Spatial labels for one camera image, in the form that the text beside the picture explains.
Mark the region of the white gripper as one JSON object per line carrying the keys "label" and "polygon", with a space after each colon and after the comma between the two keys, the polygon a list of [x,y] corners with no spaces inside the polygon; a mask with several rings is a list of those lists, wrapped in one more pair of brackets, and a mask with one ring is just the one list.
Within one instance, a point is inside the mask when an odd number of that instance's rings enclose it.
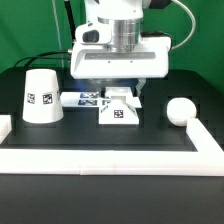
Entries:
{"label": "white gripper", "polygon": [[171,38],[162,34],[141,36],[140,22],[89,23],[76,29],[70,73],[75,79],[140,78],[137,95],[146,78],[165,77]]}

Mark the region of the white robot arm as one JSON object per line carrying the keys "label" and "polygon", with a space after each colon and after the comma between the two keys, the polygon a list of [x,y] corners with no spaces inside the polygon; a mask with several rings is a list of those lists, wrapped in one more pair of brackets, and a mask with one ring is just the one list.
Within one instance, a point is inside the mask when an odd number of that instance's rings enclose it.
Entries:
{"label": "white robot arm", "polygon": [[75,79],[132,79],[140,91],[148,78],[163,78],[176,46],[161,31],[142,29],[145,9],[163,9],[179,0],[84,0],[86,23],[75,31],[70,74]]}

